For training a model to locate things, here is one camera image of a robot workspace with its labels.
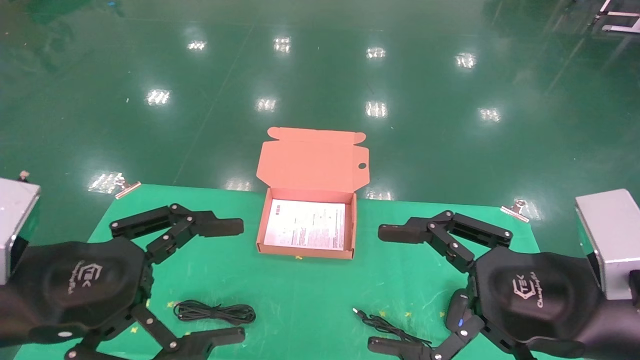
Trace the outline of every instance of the logo on robot hand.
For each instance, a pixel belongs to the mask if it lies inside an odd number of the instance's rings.
[[[526,281],[524,275],[516,275],[517,279],[513,279],[513,293],[527,300],[533,295],[538,295],[538,301],[536,305],[540,309],[545,306],[545,301],[542,297],[542,285],[540,285],[540,279],[534,272],[530,272],[531,280]]]
[[[74,289],[77,286],[77,282],[82,282],[83,288],[90,288],[92,281],[96,281],[100,277],[102,272],[102,266],[93,263],[82,266],[84,260],[78,261],[76,267],[71,272],[71,278],[69,279],[69,287],[67,293],[69,295],[74,293]]]
[[[527,300],[536,294],[533,281],[526,281],[524,275],[516,275],[518,279],[513,279],[513,293]]]

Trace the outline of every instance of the black cable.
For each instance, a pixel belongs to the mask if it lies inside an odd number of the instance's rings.
[[[255,321],[255,311],[251,306],[244,304],[227,307],[222,307],[222,304],[219,304],[211,307],[197,300],[186,300],[173,307],[173,314],[183,322],[220,319],[238,326]]]
[[[371,326],[372,328],[376,329],[377,331],[384,332],[384,333],[387,333],[387,334],[396,335],[402,341],[407,341],[407,342],[410,342],[410,343],[422,343],[423,345],[427,346],[428,348],[433,349],[431,347],[431,342],[429,340],[420,339],[420,338],[417,338],[415,336],[409,335],[406,332],[404,332],[404,330],[398,329],[397,327],[391,325],[388,321],[386,321],[385,319],[381,318],[380,316],[367,315],[364,311],[357,310],[357,309],[354,309],[353,312],[356,313],[358,315],[358,317],[360,317],[360,319],[362,319],[362,322],[365,325]]]

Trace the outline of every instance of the robotic hand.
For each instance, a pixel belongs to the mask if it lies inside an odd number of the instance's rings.
[[[635,256],[640,249],[633,238],[639,233],[633,230],[640,225],[640,210],[629,199],[626,190],[577,199],[586,238],[594,248],[586,251],[586,258],[514,252],[509,250],[510,231],[452,211],[412,217],[405,225],[381,225],[378,236],[383,241],[431,245],[454,268],[468,273],[468,286],[451,299],[446,325],[452,334],[440,346],[373,337],[369,350],[402,360],[450,360],[482,333],[517,360],[534,360],[531,351],[566,358],[638,359],[640,270],[629,269],[640,269]],[[633,221],[613,223],[603,217],[620,211]],[[491,250],[474,260],[450,233]],[[623,244],[629,237],[635,247]],[[624,263],[610,257],[619,248],[627,255]],[[621,272],[621,266],[627,267]]]
[[[244,340],[241,327],[178,339],[146,307],[152,264],[161,264],[196,235],[241,234],[241,219],[218,219],[212,211],[172,204],[114,221],[110,228],[113,239],[104,243],[69,241],[21,253],[0,285],[0,347],[82,338],[66,360],[126,360],[96,349],[134,322],[162,347],[154,360],[204,360],[214,347]],[[132,242],[167,228],[146,252]]]

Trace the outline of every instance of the metal stand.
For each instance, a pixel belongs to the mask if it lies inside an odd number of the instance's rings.
[[[622,31],[622,32],[625,32],[625,33],[637,33],[637,34],[640,33],[640,13],[608,12],[606,9],[607,9],[607,6],[609,5],[610,2],[611,2],[611,0],[606,0],[604,2],[602,7],[600,8],[600,12],[598,12],[593,17],[593,21],[591,21],[591,25],[590,26],[595,25],[595,23],[598,22],[598,20],[600,20],[600,18],[603,17],[604,15],[637,17],[638,20],[636,21],[636,23],[633,26],[605,25],[605,26],[602,27],[602,29],[604,31]]]

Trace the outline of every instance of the black robotic gripper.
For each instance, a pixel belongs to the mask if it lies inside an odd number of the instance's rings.
[[[452,234],[491,250],[474,259]],[[380,225],[378,237],[429,244],[468,274],[468,284],[452,296],[445,322],[452,333],[440,346],[370,338],[373,352],[402,360],[450,360],[482,333],[516,360],[534,360],[532,351],[640,359],[640,271],[629,274],[632,299],[609,300],[588,258],[514,252],[511,231],[449,210],[412,217],[405,225]]]
[[[146,307],[152,264],[161,264],[194,236],[241,234],[241,219],[218,219],[212,211],[172,204],[109,226],[113,238],[103,243],[68,241],[22,253],[7,284],[0,286],[0,347],[82,338],[66,360],[126,360],[96,349],[134,322],[161,346],[153,360],[204,360],[216,346],[244,341],[241,327],[176,338]],[[168,230],[146,251],[132,242],[163,229]]]

